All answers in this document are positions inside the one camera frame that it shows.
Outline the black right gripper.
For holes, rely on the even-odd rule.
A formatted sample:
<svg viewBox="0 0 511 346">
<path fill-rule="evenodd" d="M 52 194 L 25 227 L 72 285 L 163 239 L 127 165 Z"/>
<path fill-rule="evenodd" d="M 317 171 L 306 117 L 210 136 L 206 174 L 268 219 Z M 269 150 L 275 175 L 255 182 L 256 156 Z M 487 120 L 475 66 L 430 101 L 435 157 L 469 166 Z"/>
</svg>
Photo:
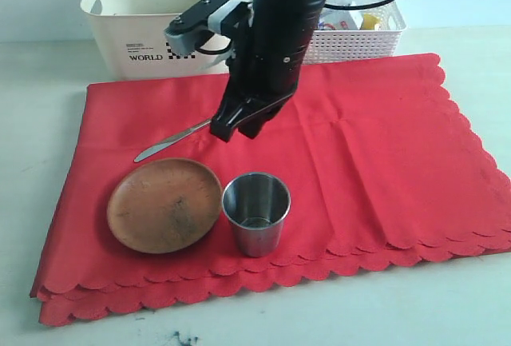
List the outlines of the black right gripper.
<svg viewBox="0 0 511 346">
<path fill-rule="evenodd" d="M 252 24 L 210 122 L 213 136 L 229 142 L 240 124 L 240 133 L 256 138 L 280 112 L 296 90 L 322 8 L 323 0 L 253 0 Z M 272 103 L 245 118 L 248 99 Z"/>
</svg>

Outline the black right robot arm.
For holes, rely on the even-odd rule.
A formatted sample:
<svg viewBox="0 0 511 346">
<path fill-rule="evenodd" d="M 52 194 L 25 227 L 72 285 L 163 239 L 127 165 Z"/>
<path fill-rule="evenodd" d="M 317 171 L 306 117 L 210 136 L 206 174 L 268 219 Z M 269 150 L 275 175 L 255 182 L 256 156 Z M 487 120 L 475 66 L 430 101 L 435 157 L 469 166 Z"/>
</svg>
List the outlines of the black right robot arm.
<svg viewBox="0 0 511 346">
<path fill-rule="evenodd" d="M 256 137 L 292 97 L 300 68 L 326 0 L 252 0 L 250 17 L 228 29 L 227 2 L 208 17 L 208 28 L 233 41 L 234 58 L 210 132 L 229 141 L 235 131 Z"/>
</svg>

